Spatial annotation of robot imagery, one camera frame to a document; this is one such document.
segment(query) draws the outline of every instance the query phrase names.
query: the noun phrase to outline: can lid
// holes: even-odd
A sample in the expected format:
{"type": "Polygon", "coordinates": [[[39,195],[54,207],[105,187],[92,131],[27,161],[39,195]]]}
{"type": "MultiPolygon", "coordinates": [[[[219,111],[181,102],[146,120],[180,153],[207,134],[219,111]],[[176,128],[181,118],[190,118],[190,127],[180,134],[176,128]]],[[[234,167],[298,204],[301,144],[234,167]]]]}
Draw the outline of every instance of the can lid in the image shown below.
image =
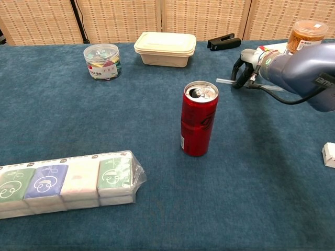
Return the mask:
{"type": "Polygon", "coordinates": [[[329,27],[322,22],[314,20],[301,20],[294,24],[293,29],[303,35],[315,37],[325,35],[329,27]]]}
{"type": "Polygon", "coordinates": [[[84,50],[84,57],[88,61],[104,62],[119,54],[119,49],[114,44],[100,43],[87,47],[84,50]]]}
{"type": "Polygon", "coordinates": [[[191,56],[196,46],[192,34],[143,32],[134,45],[139,54],[191,56]]]}
{"type": "Polygon", "coordinates": [[[210,82],[194,81],[184,89],[186,97],[197,103],[211,102],[219,95],[218,88],[210,82]]]}

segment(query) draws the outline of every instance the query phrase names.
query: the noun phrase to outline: food container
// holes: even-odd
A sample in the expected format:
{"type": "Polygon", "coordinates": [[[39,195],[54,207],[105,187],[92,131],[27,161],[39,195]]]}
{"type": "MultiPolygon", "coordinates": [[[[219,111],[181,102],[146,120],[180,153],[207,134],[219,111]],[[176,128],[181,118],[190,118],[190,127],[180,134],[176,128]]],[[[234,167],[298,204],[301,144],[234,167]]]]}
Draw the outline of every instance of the food container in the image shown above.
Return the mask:
{"type": "Polygon", "coordinates": [[[110,80],[121,74],[120,52],[116,45],[102,43],[84,50],[88,71],[95,79],[110,80]]]}
{"type": "Polygon", "coordinates": [[[294,24],[292,33],[288,39],[287,49],[296,53],[305,46],[321,44],[328,26],[313,20],[301,20],[294,24]]]}
{"type": "Polygon", "coordinates": [[[196,38],[191,34],[143,32],[134,48],[144,64],[185,67],[195,46],[196,38]]]}

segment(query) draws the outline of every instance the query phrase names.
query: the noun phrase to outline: blue tablecloth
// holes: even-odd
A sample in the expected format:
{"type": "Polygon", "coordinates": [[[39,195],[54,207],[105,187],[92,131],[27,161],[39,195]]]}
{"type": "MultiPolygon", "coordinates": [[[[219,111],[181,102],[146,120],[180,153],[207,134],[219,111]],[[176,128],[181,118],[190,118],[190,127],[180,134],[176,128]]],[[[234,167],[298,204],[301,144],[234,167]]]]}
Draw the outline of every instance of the blue tablecloth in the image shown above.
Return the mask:
{"type": "MultiPolygon", "coordinates": [[[[2,165],[132,150],[148,181],[135,204],[0,220],[0,250],[328,250],[335,248],[335,113],[217,84],[209,151],[180,147],[182,94],[229,78],[243,41],[186,68],[148,66],[118,44],[122,75],[95,81],[88,45],[0,47],[2,165]]],[[[280,94],[297,99],[295,95],[280,94]]]]}

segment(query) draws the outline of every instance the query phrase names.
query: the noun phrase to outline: woven screen panel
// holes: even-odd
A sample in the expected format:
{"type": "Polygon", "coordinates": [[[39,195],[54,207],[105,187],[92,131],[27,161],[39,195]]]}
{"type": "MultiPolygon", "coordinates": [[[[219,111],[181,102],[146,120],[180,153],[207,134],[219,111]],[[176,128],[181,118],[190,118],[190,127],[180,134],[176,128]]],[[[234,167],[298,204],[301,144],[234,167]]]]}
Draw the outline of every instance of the woven screen panel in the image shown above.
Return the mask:
{"type": "Polygon", "coordinates": [[[157,0],[78,0],[91,43],[135,42],[142,32],[161,31],[157,0]]]}
{"type": "Polygon", "coordinates": [[[326,38],[335,38],[334,0],[255,0],[248,18],[245,39],[287,39],[299,20],[315,20],[329,26],[326,38]]]}
{"type": "Polygon", "coordinates": [[[162,3],[163,32],[190,33],[207,40],[235,33],[242,38],[249,0],[165,0],[162,3]]]}
{"type": "Polygon", "coordinates": [[[2,0],[0,13],[10,45],[83,43],[70,0],[2,0]]]}

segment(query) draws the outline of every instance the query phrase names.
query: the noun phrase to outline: soda can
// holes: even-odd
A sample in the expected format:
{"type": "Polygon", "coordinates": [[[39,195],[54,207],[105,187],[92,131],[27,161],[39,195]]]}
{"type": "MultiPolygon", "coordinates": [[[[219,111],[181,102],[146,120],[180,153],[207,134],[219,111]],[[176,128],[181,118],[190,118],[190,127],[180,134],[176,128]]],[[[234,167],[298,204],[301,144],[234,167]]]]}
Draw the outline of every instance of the soda can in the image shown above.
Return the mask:
{"type": "Polygon", "coordinates": [[[207,152],[218,100],[219,90],[209,82],[186,85],[181,119],[181,146],[185,153],[201,156],[207,152]]]}

